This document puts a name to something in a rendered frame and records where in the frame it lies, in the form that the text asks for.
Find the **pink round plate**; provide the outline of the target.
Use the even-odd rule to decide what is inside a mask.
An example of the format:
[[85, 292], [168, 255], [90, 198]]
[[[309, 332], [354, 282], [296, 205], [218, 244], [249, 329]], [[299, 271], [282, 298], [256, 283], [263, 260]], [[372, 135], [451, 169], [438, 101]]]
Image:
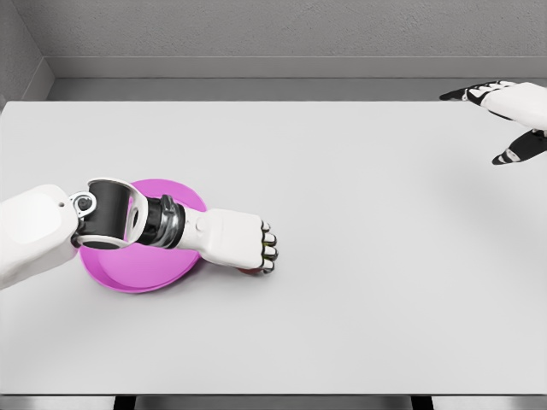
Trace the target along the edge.
[[[142, 179], [133, 186], [148, 197], [170, 195], [176, 203], [205, 211], [203, 199], [190, 187], [168, 179]], [[135, 243], [124, 249], [101, 250], [82, 247], [79, 257], [99, 284], [125, 293], [143, 293], [163, 288], [187, 274], [200, 260], [195, 250], [159, 249]]]

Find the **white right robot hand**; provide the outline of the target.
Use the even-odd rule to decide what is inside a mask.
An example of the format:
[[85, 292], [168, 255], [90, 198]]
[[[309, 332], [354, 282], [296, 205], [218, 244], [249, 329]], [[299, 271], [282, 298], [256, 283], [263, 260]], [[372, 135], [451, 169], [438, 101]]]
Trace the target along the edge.
[[521, 163], [547, 152], [547, 87], [500, 79], [449, 91], [438, 99], [469, 102], [529, 128], [492, 159], [495, 166]]

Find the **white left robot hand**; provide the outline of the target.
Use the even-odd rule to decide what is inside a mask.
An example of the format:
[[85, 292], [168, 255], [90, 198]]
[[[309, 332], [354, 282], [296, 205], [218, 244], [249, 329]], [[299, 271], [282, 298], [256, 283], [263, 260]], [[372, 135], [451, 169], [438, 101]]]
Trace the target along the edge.
[[206, 261], [236, 269], [261, 268], [264, 273], [274, 270], [277, 237], [258, 215], [212, 209], [205, 213], [205, 226], [201, 255]]

